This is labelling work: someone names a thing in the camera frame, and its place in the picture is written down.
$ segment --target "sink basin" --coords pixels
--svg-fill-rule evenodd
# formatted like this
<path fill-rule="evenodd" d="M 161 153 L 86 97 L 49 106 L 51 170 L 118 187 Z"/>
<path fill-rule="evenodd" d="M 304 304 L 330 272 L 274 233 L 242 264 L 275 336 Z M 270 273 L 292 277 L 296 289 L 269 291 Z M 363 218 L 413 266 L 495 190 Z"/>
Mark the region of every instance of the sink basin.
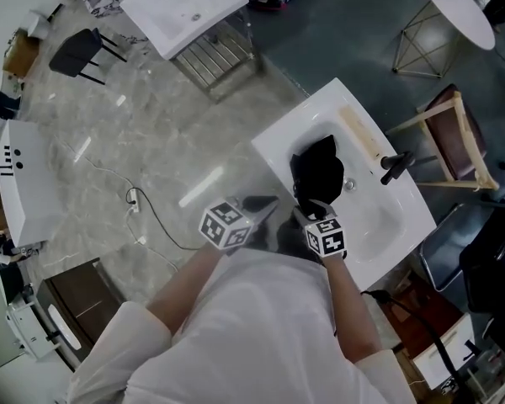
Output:
<path fill-rule="evenodd" d="M 396 266 L 435 227 L 406 171 L 384 186 L 380 159 L 396 152 L 357 99 L 334 79 L 252 141 L 293 195 L 293 154 L 333 135 L 345 178 L 355 189 L 332 202 L 346 231 L 347 265 L 362 290 Z"/>
<path fill-rule="evenodd" d="M 124 0 L 120 6 L 167 60 L 249 0 Z"/>

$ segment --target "black faucet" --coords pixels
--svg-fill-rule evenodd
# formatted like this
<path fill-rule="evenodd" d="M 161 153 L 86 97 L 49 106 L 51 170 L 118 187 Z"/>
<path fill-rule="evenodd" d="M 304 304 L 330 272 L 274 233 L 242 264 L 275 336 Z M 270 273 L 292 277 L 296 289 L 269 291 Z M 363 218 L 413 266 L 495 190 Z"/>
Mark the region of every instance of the black faucet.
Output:
<path fill-rule="evenodd" d="M 413 163 L 415 163 L 415 157 L 409 151 L 397 154 L 396 156 L 383 157 L 380 160 L 380 165 L 387 173 L 381 177 L 381 183 L 387 185 L 393 178 L 398 179 Z"/>

